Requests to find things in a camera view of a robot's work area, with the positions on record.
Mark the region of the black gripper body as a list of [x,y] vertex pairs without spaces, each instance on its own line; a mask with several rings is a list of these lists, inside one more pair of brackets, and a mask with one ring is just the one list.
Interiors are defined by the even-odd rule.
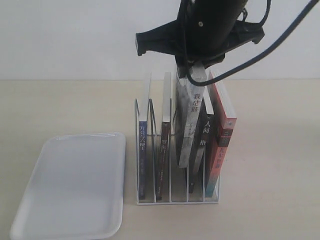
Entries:
[[173,55],[179,65],[187,56],[207,67],[222,62],[225,54],[248,42],[259,43],[265,22],[247,22],[231,17],[188,17],[135,35],[138,56],[148,51]]

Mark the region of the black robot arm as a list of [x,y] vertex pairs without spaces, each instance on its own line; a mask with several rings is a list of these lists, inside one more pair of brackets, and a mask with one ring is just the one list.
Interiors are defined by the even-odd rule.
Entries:
[[240,20],[245,0],[183,0],[177,18],[149,31],[136,33],[138,56],[148,51],[175,57],[179,77],[194,65],[205,69],[221,63],[226,53],[265,36],[260,23]]

